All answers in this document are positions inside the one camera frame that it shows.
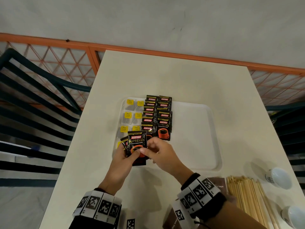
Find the white table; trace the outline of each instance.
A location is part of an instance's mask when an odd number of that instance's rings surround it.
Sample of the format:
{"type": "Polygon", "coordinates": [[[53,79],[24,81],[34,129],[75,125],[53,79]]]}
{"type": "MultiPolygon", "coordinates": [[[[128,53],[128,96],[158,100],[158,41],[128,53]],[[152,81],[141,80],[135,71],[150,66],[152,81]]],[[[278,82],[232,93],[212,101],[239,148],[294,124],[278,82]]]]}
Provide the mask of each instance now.
{"type": "MultiPolygon", "coordinates": [[[[174,101],[212,109],[223,167],[202,175],[261,178],[276,214],[288,205],[305,205],[246,67],[106,51],[40,229],[69,227],[83,194],[97,187],[108,170],[122,100],[146,94],[172,96],[174,101]],[[275,166],[289,172],[292,189],[279,189],[263,180],[264,170],[275,166]]],[[[169,174],[133,167],[116,195],[123,199],[123,208],[142,211],[147,228],[161,228],[160,219],[179,190],[169,174]]],[[[279,215],[278,220],[282,229],[290,228],[279,215]]]]}

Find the white cup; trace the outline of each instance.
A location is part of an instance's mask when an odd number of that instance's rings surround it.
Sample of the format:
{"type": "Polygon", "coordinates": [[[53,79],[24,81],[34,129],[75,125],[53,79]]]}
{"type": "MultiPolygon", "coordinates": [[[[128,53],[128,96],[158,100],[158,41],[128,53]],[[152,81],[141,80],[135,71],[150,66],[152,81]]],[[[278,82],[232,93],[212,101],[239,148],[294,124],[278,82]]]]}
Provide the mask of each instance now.
{"type": "Polygon", "coordinates": [[[288,206],[281,211],[281,217],[294,229],[305,228],[305,210],[297,206],[288,206]]]}
{"type": "Polygon", "coordinates": [[[289,174],[284,169],[278,167],[269,169],[265,174],[265,178],[267,182],[270,182],[276,187],[280,187],[285,190],[288,190],[292,187],[292,182],[289,174]]]}

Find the right hand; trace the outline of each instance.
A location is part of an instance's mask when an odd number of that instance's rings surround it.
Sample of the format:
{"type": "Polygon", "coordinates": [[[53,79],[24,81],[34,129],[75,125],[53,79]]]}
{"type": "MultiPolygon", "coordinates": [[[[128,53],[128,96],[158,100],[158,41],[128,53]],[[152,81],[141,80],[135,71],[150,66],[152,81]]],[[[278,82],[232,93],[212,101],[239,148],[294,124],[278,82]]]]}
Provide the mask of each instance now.
{"type": "Polygon", "coordinates": [[[193,174],[166,141],[153,137],[147,141],[147,147],[140,148],[139,151],[151,158],[162,170],[174,176],[181,185],[193,174]]]}

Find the yellow tea bag tag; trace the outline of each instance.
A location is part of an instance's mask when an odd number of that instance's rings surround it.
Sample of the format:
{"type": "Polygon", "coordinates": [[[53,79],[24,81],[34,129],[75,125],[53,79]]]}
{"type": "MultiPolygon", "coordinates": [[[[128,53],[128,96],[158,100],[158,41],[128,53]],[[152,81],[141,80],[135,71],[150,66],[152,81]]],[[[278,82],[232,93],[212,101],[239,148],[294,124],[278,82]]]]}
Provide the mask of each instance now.
{"type": "Polygon", "coordinates": [[[131,119],[132,113],[131,112],[125,112],[124,117],[127,118],[127,119],[131,119]]]}
{"type": "Polygon", "coordinates": [[[138,106],[144,106],[144,101],[142,101],[142,100],[138,101],[137,105],[138,106]]]}
{"type": "Polygon", "coordinates": [[[121,126],[120,132],[128,132],[128,126],[121,126]]]}
{"type": "Polygon", "coordinates": [[[135,125],[135,126],[132,127],[132,130],[133,131],[140,131],[141,128],[140,128],[140,126],[135,125]]]}
{"type": "Polygon", "coordinates": [[[127,100],[127,104],[133,105],[133,100],[127,100]]]}
{"type": "Polygon", "coordinates": [[[136,112],[136,113],[135,113],[135,118],[136,118],[136,119],[141,119],[141,118],[142,118],[142,113],[136,112]]]}

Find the wrist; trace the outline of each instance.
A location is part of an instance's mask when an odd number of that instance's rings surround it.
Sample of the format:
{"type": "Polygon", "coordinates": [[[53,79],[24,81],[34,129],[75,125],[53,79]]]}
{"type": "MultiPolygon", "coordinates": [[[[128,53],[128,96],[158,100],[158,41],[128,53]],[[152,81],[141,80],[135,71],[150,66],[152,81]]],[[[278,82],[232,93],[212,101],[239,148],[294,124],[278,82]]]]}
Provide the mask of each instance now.
{"type": "Polygon", "coordinates": [[[111,195],[115,195],[116,192],[118,191],[115,188],[115,185],[112,185],[109,181],[107,181],[106,179],[104,179],[100,185],[98,185],[98,188],[103,189],[106,193],[111,194],[111,195]]]}
{"type": "Polygon", "coordinates": [[[171,174],[181,185],[183,185],[194,172],[181,163],[171,174]]]}

